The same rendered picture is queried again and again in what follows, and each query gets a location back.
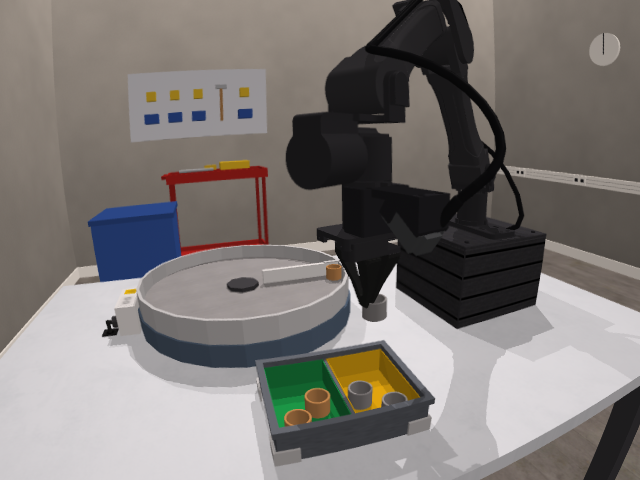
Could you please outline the dark grey divided bin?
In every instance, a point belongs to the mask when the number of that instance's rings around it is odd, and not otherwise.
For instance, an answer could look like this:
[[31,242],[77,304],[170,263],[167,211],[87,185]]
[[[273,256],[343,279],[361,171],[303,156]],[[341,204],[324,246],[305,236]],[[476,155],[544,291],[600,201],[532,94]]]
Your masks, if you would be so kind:
[[[420,396],[412,400],[355,413],[327,358],[381,349]],[[304,424],[278,426],[264,368],[323,359],[351,414]],[[407,434],[408,422],[428,417],[435,397],[385,340],[305,354],[255,360],[267,419],[276,452],[300,448],[301,459],[348,450]]]

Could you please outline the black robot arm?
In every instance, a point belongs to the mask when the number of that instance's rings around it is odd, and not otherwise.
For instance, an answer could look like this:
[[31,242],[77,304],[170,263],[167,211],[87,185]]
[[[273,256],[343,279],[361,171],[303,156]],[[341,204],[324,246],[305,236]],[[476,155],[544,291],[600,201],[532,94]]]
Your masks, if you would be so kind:
[[[457,0],[418,2],[377,46],[427,58],[468,83],[474,43]],[[359,127],[358,133],[358,124],[405,123],[414,66],[426,75],[440,106],[452,189],[459,194],[480,177],[490,166],[489,154],[467,94],[427,68],[368,53],[364,46],[327,76],[328,112],[293,117],[293,136],[286,149],[291,179],[306,190],[376,182],[376,187],[343,187],[344,232],[360,238],[393,232],[406,252],[415,256],[432,252],[449,226],[488,239],[513,237],[515,230],[487,223],[487,192],[494,191],[496,175],[450,221],[450,193],[397,183],[380,187],[380,182],[392,181],[392,137],[376,128]]]

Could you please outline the yellow bin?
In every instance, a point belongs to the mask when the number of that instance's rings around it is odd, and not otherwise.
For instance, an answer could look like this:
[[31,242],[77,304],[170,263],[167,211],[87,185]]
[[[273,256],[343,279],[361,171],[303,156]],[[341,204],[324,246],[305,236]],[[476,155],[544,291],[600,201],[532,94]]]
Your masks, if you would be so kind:
[[326,360],[347,399],[350,383],[362,380],[373,386],[369,408],[356,410],[348,399],[355,413],[380,408],[382,396],[388,392],[400,392],[408,400],[420,397],[381,349]]

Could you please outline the grey metal bushing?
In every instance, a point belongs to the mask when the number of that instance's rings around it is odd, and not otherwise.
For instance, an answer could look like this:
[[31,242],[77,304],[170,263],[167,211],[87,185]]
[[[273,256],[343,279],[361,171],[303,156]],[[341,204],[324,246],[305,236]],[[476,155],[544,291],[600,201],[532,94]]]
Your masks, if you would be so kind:
[[[400,392],[388,392],[383,395],[381,407],[408,401],[407,397]],[[386,402],[386,403],[385,403]]]
[[362,317],[366,321],[379,322],[387,317],[387,297],[378,294],[374,303],[369,303],[368,308],[362,306]]
[[373,387],[366,381],[354,381],[348,386],[348,399],[356,410],[364,410],[371,406],[372,393]]

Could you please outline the grey round turntable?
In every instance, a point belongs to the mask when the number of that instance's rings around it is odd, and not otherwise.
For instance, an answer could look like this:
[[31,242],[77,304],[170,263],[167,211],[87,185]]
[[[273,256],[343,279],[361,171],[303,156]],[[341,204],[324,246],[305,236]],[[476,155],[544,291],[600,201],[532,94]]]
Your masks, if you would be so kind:
[[[326,278],[330,264],[341,265],[341,279]],[[143,329],[154,349],[182,363],[255,367],[255,360],[309,353],[334,339],[347,325],[350,296],[343,265],[324,252],[222,247],[162,263],[137,288],[123,289],[102,337]]]

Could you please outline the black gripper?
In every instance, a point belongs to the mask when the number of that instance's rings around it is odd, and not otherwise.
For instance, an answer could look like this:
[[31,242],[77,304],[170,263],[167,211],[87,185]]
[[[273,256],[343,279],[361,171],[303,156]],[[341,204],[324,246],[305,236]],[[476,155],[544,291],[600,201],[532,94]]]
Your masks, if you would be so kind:
[[[368,188],[376,187],[376,182],[356,181],[342,185],[342,224],[317,228],[317,240],[323,243],[330,239],[335,241],[335,253],[352,282],[358,302],[368,308],[400,259],[400,246],[388,242],[397,239],[393,232],[366,238],[344,232],[344,186]],[[357,263],[358,270],[353,262]]]

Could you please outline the green bin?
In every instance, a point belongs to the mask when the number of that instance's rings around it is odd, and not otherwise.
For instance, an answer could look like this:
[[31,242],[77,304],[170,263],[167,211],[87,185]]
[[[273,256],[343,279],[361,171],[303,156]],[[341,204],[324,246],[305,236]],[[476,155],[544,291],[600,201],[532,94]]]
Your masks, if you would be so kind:
[[312,418],[312,422],[351,414],[323,359],[264,370],[279,428],[284,427],[287,412],[305,410],[304,396],[312,388],[323,388],[330,393],[330,413],[323,418]]

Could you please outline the bronze bushing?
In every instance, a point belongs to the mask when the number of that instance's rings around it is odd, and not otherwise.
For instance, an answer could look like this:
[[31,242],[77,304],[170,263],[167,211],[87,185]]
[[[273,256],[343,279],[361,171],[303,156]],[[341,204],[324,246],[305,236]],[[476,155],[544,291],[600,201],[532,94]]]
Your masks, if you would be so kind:
[[341,265],[330,264],[326,266],[326,278],[328,280],[341,279]]
[[292,424],[297,425],[297,424],[304,424],[309,422],[312,422],[312,416],[308,411],[303,409],[291,410],[287,412],[284,416],[285,426],[292,426]]
[[[330,393],[321,388],[310,389],[305,393],[305,410],[312,418],[323,418],[330,413]],[[309,400],[308,400],[308,399]]]

